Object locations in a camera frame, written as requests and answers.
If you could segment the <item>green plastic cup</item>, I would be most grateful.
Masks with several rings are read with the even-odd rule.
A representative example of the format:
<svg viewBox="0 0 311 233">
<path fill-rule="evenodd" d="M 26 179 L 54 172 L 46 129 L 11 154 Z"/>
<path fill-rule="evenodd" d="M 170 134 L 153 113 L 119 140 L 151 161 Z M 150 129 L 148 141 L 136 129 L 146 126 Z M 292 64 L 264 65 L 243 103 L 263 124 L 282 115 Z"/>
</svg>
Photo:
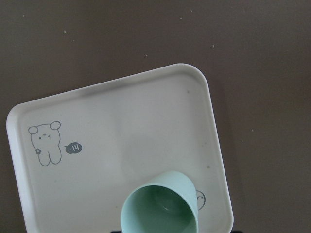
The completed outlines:
<svg viewBox="0 0 311 233">
<path fill-rule="evenodd" d="M 167 171 L 136 188 L 121 210 L 124 233 L 197 233 L 198 206 L 191 179 Z"/>
</svg>

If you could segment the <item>cream rabbit tray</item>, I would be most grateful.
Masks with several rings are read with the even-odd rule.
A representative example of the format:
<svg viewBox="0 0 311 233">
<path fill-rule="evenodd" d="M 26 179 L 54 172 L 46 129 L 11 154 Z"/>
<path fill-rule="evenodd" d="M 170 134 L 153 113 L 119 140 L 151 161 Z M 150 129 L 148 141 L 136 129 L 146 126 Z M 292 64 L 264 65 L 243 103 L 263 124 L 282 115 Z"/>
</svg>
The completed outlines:
<svg viewBox="0 0 311 233">
<path fill-rule="evenodd" d="M 232 230 L 208 83 L 191 65 L 18 104 L 6 129 L 29 233 L 120 231 L 127 196 L 170 170 L 194 183 L 200 232 Z"/>
</svg>

